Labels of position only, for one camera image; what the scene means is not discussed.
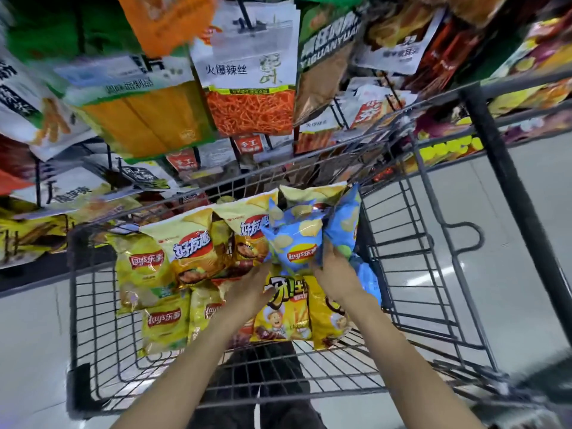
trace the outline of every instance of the yellow chip bag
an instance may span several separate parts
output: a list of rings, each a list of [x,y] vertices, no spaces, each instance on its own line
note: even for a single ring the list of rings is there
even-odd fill
[[[142,311],[142,348],[139,357],[154,353],[176,351],[186,346],[189,331],[189,301],[187,292],[181,297]]]
[[[310,340],[308,287],[304,278],[268,274],[267,283],[265,289],[274,287],[278,292],[254,318],[251,341]]]
[[[122,305],[118,313],[154,307],[178,297],[175,274],[153,238],[139,233],[108,233],[105,239],[117,253],[115,270]]]
[[[288,208],[292,208],[292,214],[298,217],[315,209],[327,212],[328,208],[338,202],[347,184],[338,182],[332,185],[313,186],[305,190],[281,185],[280,191],[286,198]]]
[[[232,264],[252,267],[264,261],[268,254],[268,241],[262,228],[268,227],[268,202],[278,201],[278,190],[253,195],[234,202],[214,205],[214,211],[234,231]]]
[[[314,349],[327,349],[351,328],[346,311],[330,300],[316,277],[304,276],[308,284],[308,308]]]
[[[189,342],[196,339],[198,333],[206,328],[211,317],[222,304],[223,300],[218,289],[212,284],[192,290],[190,294]]]
[[[153,237],[171,262],[179,286],[189,286],[210,279],[228,263],[224,238],[212,238],[212,209],[195,208],[159,223],[139,229]]]

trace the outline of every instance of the person's right hand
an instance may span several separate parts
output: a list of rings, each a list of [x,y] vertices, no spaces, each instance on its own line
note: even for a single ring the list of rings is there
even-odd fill
[[[310,265],[312,272],[328,298],[333,299],[342,308],[346,308],[349,305],[349,299],[365,293],[365,290],[361,288],[361,283],[352,265],[332,245],[326,235],[324,235],[322,247],[323,267],[320,268],[316,262],[313,262]]]

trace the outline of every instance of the tiled floor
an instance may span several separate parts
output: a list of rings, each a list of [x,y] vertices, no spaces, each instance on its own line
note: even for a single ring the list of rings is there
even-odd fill
[[[569,144],[569,136],[557,137],[518,147],[511,154],[561,265],[572,277],[572,230],[569,227],[572,200],[567,195],[572,185],[569,167],[572,149]],[[447,221],[472,221],[486,234],[482,249],[462,254],[460,260],[498,366],[519,378],[567,352],[566,340],[486,159],[432,172],[431,180]],[[476,341],[478,336],[455,280],[451,256],[440,228],[431,214],[420,180],[413,180],[412,185],[428,231],[435,240],[436,256],[459,322],[467,341]],[[390,187],[377,194],[377,200],[369,198],[366,204],[371,205],[393,194],[391,190],[396,189]],[[383,220],[375,224],[374,230],[392,225],[390,220]],[[473,230],[459,229],[452,233],[457,247],[476,242]],[[381,233],[378,242],[400,236],[397,231],[389,235]],[[405,243],[401,249],[412,249],[408,244]],[[422,257],[411,257],[397,259],[390,264],[385,262],[384,266],[386,269],[389,265],[402,269],[425,268],[423,262]],[[394,274],[390,277],[390,284],[404,286],[400,299],[429,301],[427,288],[422,287],[430,284],[426,273]],[[434,297],[434,290],[429,290]],[[415,313],[421,316],[433,315],[434,309],[425,305],[400,307],[400,310],[410,312],[416,310]],[[104,429],[110,426],[113,417],[73,422],[66,414],[65,374],[69,363],[67,282],[1,298],[0,324],[0,428]],[[486,355],[482,352],[468,354],[463,356],[486,362]],[[319,399],[315,406],[331,429],[355,423],[364,429],[393,428],[401,424],[387,394]]]

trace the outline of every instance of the orange snack bag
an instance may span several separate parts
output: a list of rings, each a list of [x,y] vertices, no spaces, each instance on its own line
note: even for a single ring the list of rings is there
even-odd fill
[[[119,0],[143,51],[169,55],[211,23],[217,0]]]
[[[261,228],[269,224],[270,199],[278,201],[278,189],[234,202],[213,205],[217,215],[234,231],[232,265],[248,270],[264,261],[268,254],[268,240],[262,234]]]
[[[203,206],[139,229],[159,243],[181,287],[210,279],[228,262],[224,240],[212,238],[212,213]]]

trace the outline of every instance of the blue chip bag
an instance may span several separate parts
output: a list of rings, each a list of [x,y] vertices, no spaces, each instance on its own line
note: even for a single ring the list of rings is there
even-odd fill
[[[352,255],[356,244],[360,206],[359,185],[354,184],[334,207],[324,230],[333,246],[347,259]]]
[[[375,296],[377,298],[377,302],[381,306],[382,293],[379,290],[377,276],[371,270],[371,267],[355,253],[352,253],[352,256],[349,258],[349,264],[354,268],[354,271],[359,278],[359,282],[361,283],[361,288],[363,288],[363,290],[368,294]]]
[[[278,260],[289,275],[310,274],[308,263],[315,256],[320,258],[323,216],[322,212],[314,212],[298,220],[284,220],[277,228],[261,228],[271,258]]]

